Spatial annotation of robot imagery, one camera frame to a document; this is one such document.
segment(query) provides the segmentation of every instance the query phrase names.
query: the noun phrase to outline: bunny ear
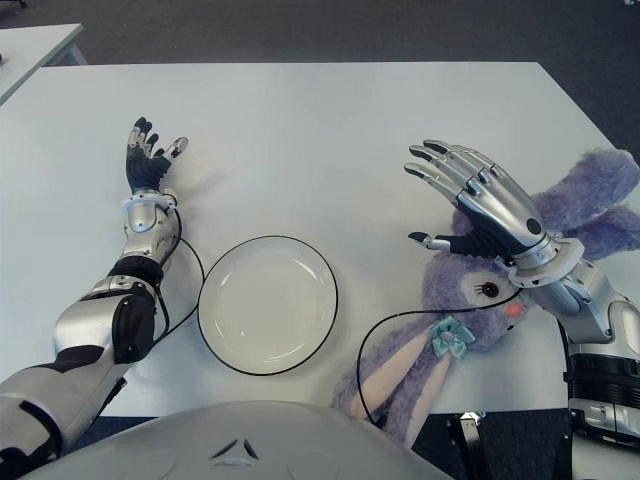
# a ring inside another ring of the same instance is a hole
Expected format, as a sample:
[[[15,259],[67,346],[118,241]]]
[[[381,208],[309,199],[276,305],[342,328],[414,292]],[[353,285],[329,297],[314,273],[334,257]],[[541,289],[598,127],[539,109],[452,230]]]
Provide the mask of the bunny ear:
[[[568,175],[533,201],[552,232],[577,228],[623,200],[640,182],[640,168],[629,152],[587,152]]]
[[[393,396],[384,430],[411,448],[438,398],[454,361],[450,352],[437,359],[425,351]]]
[[[599,260],[616,252],[640,249],[640,215],[627,207],[616,206],[584,225],[565,232],[579,239],[584,256]]]
[[[362,394],[370,412],[378,409],[391,396],[430,338],[428,323],[422,317],[391,332],[362,358]],[[338,384],[331,405],[356,418],[366,416],[358,392],[355,367]]]

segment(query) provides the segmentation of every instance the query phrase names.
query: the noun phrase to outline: white table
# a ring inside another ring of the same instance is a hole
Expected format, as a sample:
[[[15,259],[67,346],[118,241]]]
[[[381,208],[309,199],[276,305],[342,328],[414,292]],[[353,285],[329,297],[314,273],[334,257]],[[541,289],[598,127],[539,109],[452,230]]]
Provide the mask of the white table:
[[[119,255],[124,146],[140,114],[167,143],[191,140],[168,182],[185,238],[207,266],[252,237],[297,237],[331,264],[339,308],[318,353],[272,377],[222,365],[192,320],[128,373],[107,415],[241,399],[328,403],[369,326],[421,304],[430,253],[407,233],[448,231],[452,208],[402,169],[411,143],[474,146],[530,192],[555,183],[585,150],[611,146],[534,63],[40,69],[0,109],[0,378],[51,360],[57,315]],[[601,263],[640,300],[639,254]],[[197,285],[180,249],[164,284],[174,319]],[[435,411],[562,407],[563,365],[555,320],[536,309],[490,353],[456,367]]]
[[[79,23],[0,30],[0,105],[39,67],[86,65],[73,42],[81,31]]]

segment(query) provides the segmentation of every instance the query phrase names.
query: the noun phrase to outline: robotic hand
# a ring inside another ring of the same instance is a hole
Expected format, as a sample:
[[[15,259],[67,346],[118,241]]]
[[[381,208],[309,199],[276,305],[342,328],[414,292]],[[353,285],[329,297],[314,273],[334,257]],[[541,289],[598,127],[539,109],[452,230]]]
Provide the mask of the robotic hand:
[[[123,203],[122,255],[58,319],[55,361],[21,370],[0,384],[0,478],[22,475],[73,446],[125,385],[129,366],[154,344],[163,265],[182,230],[176,195],[160,193],[160,181],[188,142],[178,138],[150,156],[158,140],[156,134],[146,138],[151,126],[140,118],[129,135],[131,196]]]
[[[434,140],[410,151],[426,163],[407,163],[405,170],[442,193],[467,216],[472,230],[462,237],[421,232],[409,237],[433,250],[497,257],[509,270],[510,281],[528,289],[558,318],[573,429],[582,434],[573,441],[574,474],[576,445],[584,446],[584,438],[640,446],[637,307],[582,258],[584,247],[578,240],[553,238],[545,231],[529,196],[495,162],[470,148]],[[597,445],[607,449],[606,443]],[[585,448],[593,456],[593,446]],[[633,464],[638,461],[634,455]],[[589,478],[600,478],[589,473]]]

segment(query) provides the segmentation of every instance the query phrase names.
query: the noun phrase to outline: plush toy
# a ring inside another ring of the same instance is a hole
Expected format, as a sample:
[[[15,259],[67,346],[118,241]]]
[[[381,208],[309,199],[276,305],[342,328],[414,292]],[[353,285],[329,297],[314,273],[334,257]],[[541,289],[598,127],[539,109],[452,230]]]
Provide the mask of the plush toy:
[[[615,205],[639,181],[640,168],[629,153],[594,151],[559,183],[532,198],[551,234],[578,238],[585,246],[584,257],[598,260],[640,248],[640,216]],[[453,216],[452,229],[454,235],[470,229],[460,212]],[[423,307],[486,306],[516,291],[506,272],[491,260],[438,253],[425,271]],[[524,319],[530,303],[523,292],[495,308],[424,314],[392,331],[362,358],[360,366],[363,395],[373,417],[386,415],[383,429],[411,447],[450,367],[466,352],[493,345]],[[365,418],[355,368],[339,383],[332,404]]]

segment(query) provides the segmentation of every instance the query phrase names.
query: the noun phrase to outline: robot finger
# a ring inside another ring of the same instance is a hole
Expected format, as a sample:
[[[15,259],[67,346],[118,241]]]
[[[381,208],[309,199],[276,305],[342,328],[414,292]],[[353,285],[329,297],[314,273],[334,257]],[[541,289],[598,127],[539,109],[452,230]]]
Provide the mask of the robot finger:
[[[418,165],[417,163],[405,163],[405,172],[424,180],[447,200],[457,205],[457,196],[462,188],[456,185],[449,177],[438,171],[431,165]]]
[[[473,176],[474,172],[466,169],[462,165],[457,165],[455,161],[452,161],[449,155],[444,155],[429,147],[423,147],[420,145],[412,145],[409,147],[409,151],[414,157],[419,157],[435,168],[440,170],[444,175],[449,177],[460,188],[465,188],[467,181]]]
[[[128,146],[130,148],[142,147],[142,144],[144,143],[144,138],[150,129],[151,129],[151,123],[147,122],[146,118],[140,117],[136,121],[136,123],[133,125],[133,128],[131,129],[131,133],[129,133],[129,141],[127,142]]]
[[[177,138],[173,141],[171,145],[169,145],[169,148],[163,151],[162,155],[167,160],[173,161],[176,158],[178,158],[178,156],[187,149],[188,145],[189,145],[189,140],[187,139],[187,137]]]
[[[156,144],[156,142],[158,141],[158,134],[154,133],[153,135],[151,135],[149,138],[147,138],[147,142],[144,144],[144,154],[148,157],[149,154],[151,153],[151,150],[153,150],[153,146]]]

